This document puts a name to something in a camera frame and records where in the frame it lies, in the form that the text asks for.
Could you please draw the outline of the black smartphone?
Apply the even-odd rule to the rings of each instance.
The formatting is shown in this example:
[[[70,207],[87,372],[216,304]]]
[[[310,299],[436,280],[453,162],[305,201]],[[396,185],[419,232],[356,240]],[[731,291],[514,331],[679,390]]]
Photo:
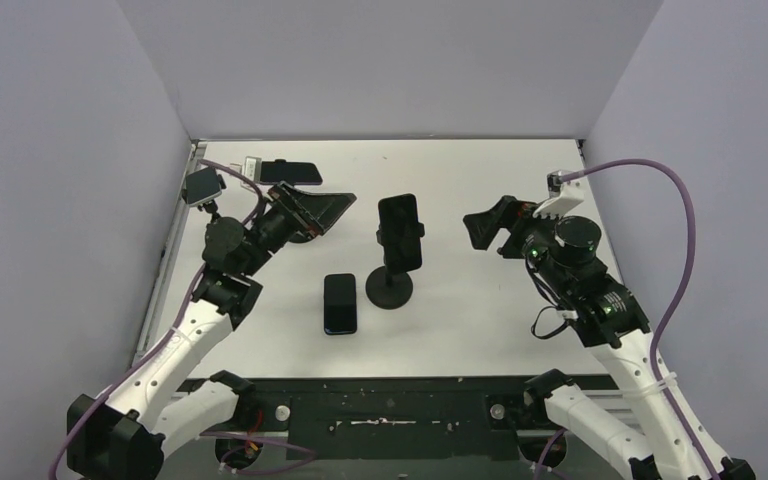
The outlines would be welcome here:
[[[357,332],[356,278],[351,273],[326,275],[323,281],[323,330],[326,335]]]
[[[421,239],[424,225],[419,221],[416,196],[405,193],[378,202],[377,241],[383,248],[386,270],[398,275],[422,266]]]

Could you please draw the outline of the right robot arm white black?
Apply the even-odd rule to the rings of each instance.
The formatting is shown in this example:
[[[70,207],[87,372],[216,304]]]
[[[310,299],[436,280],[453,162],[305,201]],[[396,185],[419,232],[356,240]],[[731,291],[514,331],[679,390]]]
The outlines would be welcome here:
[[[727,454],[686,409],[675,374],[650,350],[646,315],[597,257],[599,226],[581,216],[540,216],[539,207],[504,196],[491,209],[466,215],[472,247],[486,250],[500,230],[509,231],[499,254],[524,260],[538,292],[608,372],[638,426],[628,427],[557,369],[527,382],[525,419],[572,433],[624,479],[755,478],[749,463]]]

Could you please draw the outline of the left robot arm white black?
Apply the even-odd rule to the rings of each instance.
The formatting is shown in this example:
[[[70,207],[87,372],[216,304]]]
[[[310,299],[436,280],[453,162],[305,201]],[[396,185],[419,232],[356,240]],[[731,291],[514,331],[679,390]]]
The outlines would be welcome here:
[[[234,333],[262,291],[253,276],[294,236],[328,232],[356,202],[352,193],[311,193],[281,182],[252,214],[222,216],[212,196],[203,264],[169,329],[124,378],[97,397],[78,397],[67,413],[62,458],[86,479],[154,479],[165,460],[217,424],[243,429],[255,419],[252,384],[227,371],[194,392],[173,394],[204,357]]]

